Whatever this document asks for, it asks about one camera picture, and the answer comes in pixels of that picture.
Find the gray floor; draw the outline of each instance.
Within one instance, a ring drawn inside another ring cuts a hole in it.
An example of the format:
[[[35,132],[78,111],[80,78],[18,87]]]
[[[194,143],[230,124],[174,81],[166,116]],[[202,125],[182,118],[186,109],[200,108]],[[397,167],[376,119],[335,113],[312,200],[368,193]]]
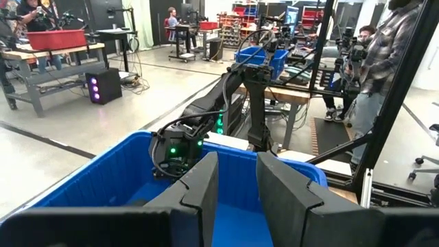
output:
[[[0,120],[29,132],[65,143],[75,148],[99,154],[130,132],[138,130],[158,117],[160,121],[149,124],[149,130],[157,130],[161,124],[179,116],[189,104],[181,104],[189,96],[203,96],[210,88],[203,89],[223,73],[233,59],[231,51],[225,51],[224,63],[204,62],[198,59],[185,64],[168,60],[171,47],[144,51],[130,56],[130,69],[142,71],[150,89],[140,95],[124,91],[123,97],[105,106],[90,103],[80,89],[65,91],[43,98],[45,118],[37,118],[29,104],[19,103],[19,110],[11,111],[5,99],[0,97]],[[120,58],[110,60],[112,67],[121,66]],[[14,82],[18,91],[23,85]],[[408,109],[429,127],[438,122],[439,107],[432,105],[436,92],[412,90],[405,100]],[[177,105],[175,111],[169,112]],[[325,112],[321,99],[313,99],[308,116],[319,117]],[[284,122],[271,124],[272,136],[281,141]],[[26,200],[54,184],[57,180],[85,164],[81,156],[60,150],[0,129],[0,216],[15,209]],[[311,154],[309,124],[293,133],[290,147]],[[419,174],[413,182],[407,175],[415,168],[413,160],[423,154],[435,156],[434,140],[421,128],[405,109],[401,109],[397,121],[375,169],[375,180],[398,185],[415,191],[428,192],[433,184],[433,175]],[[424,167],[435,167],[425,163]]]

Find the black anti-fatigue mat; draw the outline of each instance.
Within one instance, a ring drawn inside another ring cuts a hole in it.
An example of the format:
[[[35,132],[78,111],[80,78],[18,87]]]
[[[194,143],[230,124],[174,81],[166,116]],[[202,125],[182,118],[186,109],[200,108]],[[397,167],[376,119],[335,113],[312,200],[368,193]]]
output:
[[[335,123],[333,121],[325,121],[317,117],[312,117],[310,126],[314,155],[322,154],[335,148],[339,144],[351,140],[348,130],[343,123]],[[351,157],[348,154],[339,154],[332,159],[344,163],[351,161]]]

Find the plaid shirt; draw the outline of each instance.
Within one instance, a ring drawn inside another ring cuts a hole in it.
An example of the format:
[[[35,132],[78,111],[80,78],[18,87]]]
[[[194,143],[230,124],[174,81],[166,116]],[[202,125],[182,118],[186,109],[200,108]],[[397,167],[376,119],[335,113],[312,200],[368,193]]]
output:
[[[413,0],[398,8],[378,27],[368,46],[363,66],[367,73],[362,93],[387,95],[405,48],[414,30],[421,1]]]

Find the chair wheel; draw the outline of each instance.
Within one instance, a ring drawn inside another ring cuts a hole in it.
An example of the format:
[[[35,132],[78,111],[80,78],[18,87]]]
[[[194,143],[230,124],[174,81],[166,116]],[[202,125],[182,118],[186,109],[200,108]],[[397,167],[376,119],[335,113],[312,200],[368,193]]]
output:
[[[415,162],[416,164],[418,164],[418,165],[422,165],[422,164],[424,163],[424,159],[423,159],[423,158],[416,158],[416,159],[414,160],[414,162]]]
[[[411,179],[411,180],[415,180],[415,179],[416,179],[416,173],[411,172],[411,173],[409,174],[409,179]]]

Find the person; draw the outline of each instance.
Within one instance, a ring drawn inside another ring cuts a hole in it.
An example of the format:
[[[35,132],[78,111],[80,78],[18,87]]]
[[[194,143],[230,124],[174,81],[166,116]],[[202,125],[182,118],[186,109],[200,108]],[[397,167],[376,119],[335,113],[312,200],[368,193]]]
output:
[[[372,36],[375,33],[375,28],[371,25],[366,25],[360,28],[359,30],[359,36],[358,40],[361,42],[363,40],[366,40],[370,36]],[[351,75],[351,69],[346,64],[347,61],[345,60],[345,70],[344,70],[344,79],[340,78],[338,82],[335,82],[336,84],[339,84],[341,80],[349,80]],[[332,96],[324,96],[323,97],[324,103],[327,107],[327,113],[324,117],[325,121],[336,121],[341,122],[344,121],[344,118],[346,116],[346,113],[348,112],[348,109],[351,107],[351,104],[353,102],[353,99],[350,97],[343,97],[343,110],[339,115],[336,115],[337,109],[335,107],[334,97]]]
[[[381,110],[414,30],[421,5],[421,0],[390,0],[388,9],[391,15],[379,25],[377,33],[371,37],[368,55],[361,67],[365,80],[354,107],[355,117],[352,124],[355,138],[372,131],[375,118]],[[357,170],[365,147],[366,145],[362,145],[353,149],[353,173]]]
[[[176,9],[174,7],[169,7],[167,11],[169,12],[169,18],[168,18],[169,27],[177,26],[179,24],[179,21],[177,20]],[[195,34],[189,33],[189,35],[191,37],[193,47],[194,48],[197,47],[197,40],[196,40]],[[175,41],[175,32],[171,32],[171,35],[169,36],[169,40]],[[188,41],[189,40],[186,40],[186,48],[189,51],[191,49],[191,47],[190,47],[190,44]]]
[[[23,17],[23,20],[20,22],[20,24],[26,25],[26,28],[29,32],[45,32],[48,30],[48,27],[52,26],[52,22],[49,19],[46,19],[44,21],[37,19],[38,13],[36,11],[36,8],[38,6],[43,6],[41,0],[22,0],[20,5],[16,9],[17,15]],[[47,57],[40,57],[37,60],[38,70],[40,71],[40,73],[45,73]],[[52,62],[57,70],[62,69],[60,55],[53,56]]]

